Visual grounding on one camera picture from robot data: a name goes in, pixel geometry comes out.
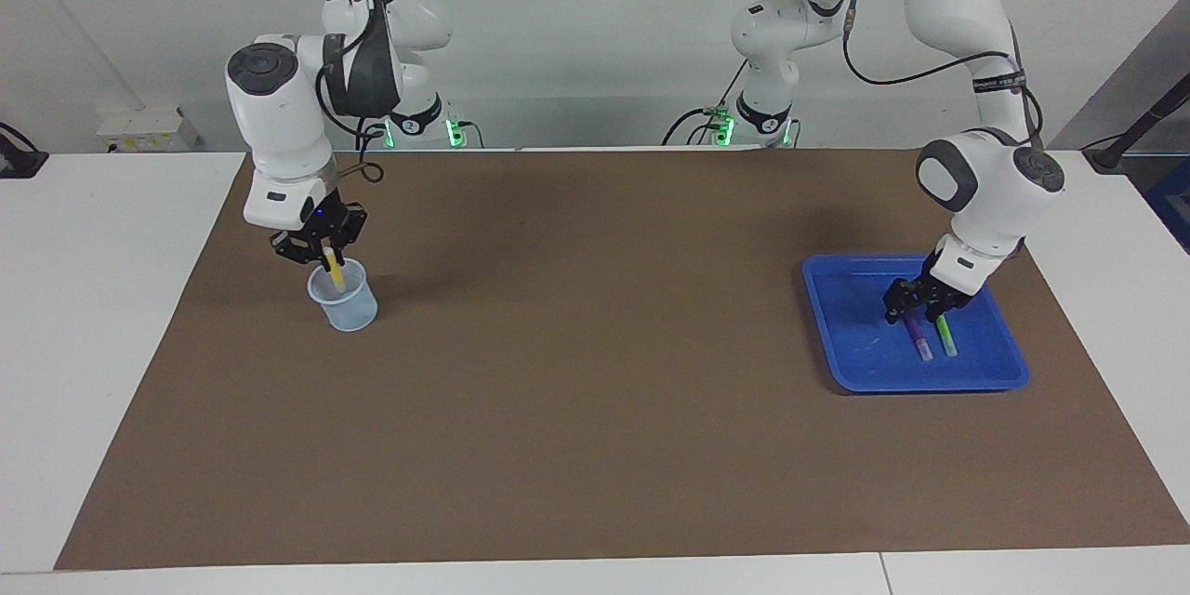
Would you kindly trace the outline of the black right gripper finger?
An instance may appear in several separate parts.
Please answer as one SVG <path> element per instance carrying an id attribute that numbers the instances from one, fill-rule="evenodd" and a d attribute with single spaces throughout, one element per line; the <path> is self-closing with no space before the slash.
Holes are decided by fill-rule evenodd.
<path id="1" fill-rule="evenodd" d="M 346 264 L 346 248 L 357 243 L 367 221 L 367 214 L 345 214 L 342 221 L 336 223 L 336 226 L 333 226 L 331 231 L 331 249 L 333 251 L 333 259 L 336 259 L 336 264 L 339 267 Z"/>
<path id="2" fill-rule="evenodd" d="M 330 271 L 336 259 L 336 249 L 330 234 L 301 233 L 301 231 L 277 231 L 271 234 L 271 249 L 278 257 L 307 265 L 318 263 Z"/>

